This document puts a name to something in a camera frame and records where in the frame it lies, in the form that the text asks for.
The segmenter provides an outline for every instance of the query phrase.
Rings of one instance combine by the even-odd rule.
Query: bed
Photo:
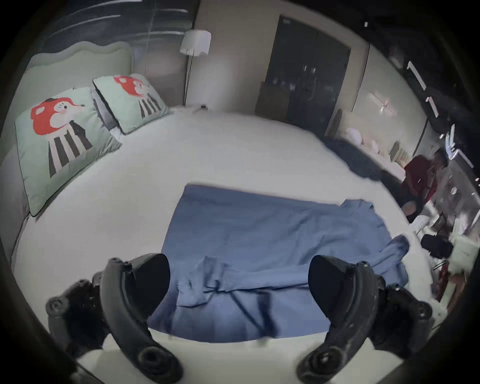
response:
[[[35,103],[68,88],[92,88],[92,77],[130,74],[133,69],[133,50],[124,42],[100,47],[82,41],[61,52],[39,53],[30,59],[13,95],[0,137],[0,237],[12,268],[17,239],[29,213],[18,165],[15,119]]]
[[[328,140],[347,142],[357,148],[361,155],[352,154],[349,156],[349,150],[345,148],[342,149],[341,153],[337,154],[345,157],[346,161],[351,160],[352,162],[357,161],[359,157],[364,155],[368,158],[367,161],[371,161],[379,169],[390,173],[399,181],[403,181],[405,179],[405,170],[402,165],[408,163],[406,151],[401,148],[399,142],[396,142],[392,148],[382,147],[375,138],[361,132],[362,129],[360,127],[362,126],[365,126],[365,122],[353,113],[341,110],[337,112],[336,124],[333,124],[332,128],[327,132]]]
[[[14,276],[45,327],[49,297],[80,278],[91,278],[111,257],[129,260],[159,252],[189,183],[318,203],[372,202],[391,236],[404,234],[410,243],[403,259],[407,288],[419,300],[430,298],[428,262],[394,199],[381,183],[353,174],[312,133],[254,116],[179,108],[120,140],[120,150],[77,175],[43,214],[29,217],[17,241]],[[152,335],[189,367],[182,382],[255,377],[291,383],[294,362],[325,333],[272,339],[261,347],[256,341],[218,346],[153,330]],[[101,380],[148,382],[111,338],[104,346],[81,359]],[[360,368],[366,362],[371,370]],[[367,341],[335,382],[352,377],[357,383],[376,381],[400,362],[388,352],[374,351]]]

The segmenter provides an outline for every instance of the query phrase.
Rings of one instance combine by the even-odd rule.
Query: striped pattern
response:
[[[145,116],[150,116],[152,113],[160,113],[162,111],[158,102],[150,94],[147,94],[145,99],[139,100],[138,104],[140,105],[142,119]]]
[[[50,177],[66,166],[92,144],[84,135],[77,135],[70,124],[48,135],[48,169]]]

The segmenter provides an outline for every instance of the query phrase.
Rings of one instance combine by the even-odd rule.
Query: dark door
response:
[[[281,16],[266,82],[290,91],[287,120],[323,137],[345,77],[350,49]]]

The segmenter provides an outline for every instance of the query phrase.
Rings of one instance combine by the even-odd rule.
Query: floor lamp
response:
[[[188,83],[190,81],[190,72],[192,71],[192,61],[194,56],[208,55],[210,48],[210,39],[212,35],[208,31],[201,29],[191,29],[185,32],[183,41],[180,47],[180,52],[190,57],[190,67],[186,77],[186,85],[183,92],[183,105],[187,102]]]

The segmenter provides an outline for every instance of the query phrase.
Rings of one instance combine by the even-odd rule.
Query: wall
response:
[[[428,122],[415,155],[432,158],[436,150],[443,145],[444,142],[440,139],[440,135],[432,129],[430,122]]]
[[[351,47],[337,105],[352,110],[368,44],[344,26],[296,4],[280,0],[202,0],[195,28],[212,34],[208,56],[192,65],[187,104],[214,111],[253,114],[265,80],[280,15],[308,24]]]
[[[396,116],[380,113],[370,94],[381,95],[389,100]],[[357,101],[353,108],[358,129],[363,135],[374,139],[385,152],[395,141],[412,156],[420,139],[427,116],[405,79],[395,67],[373,46],[370,46],[367,66]]]

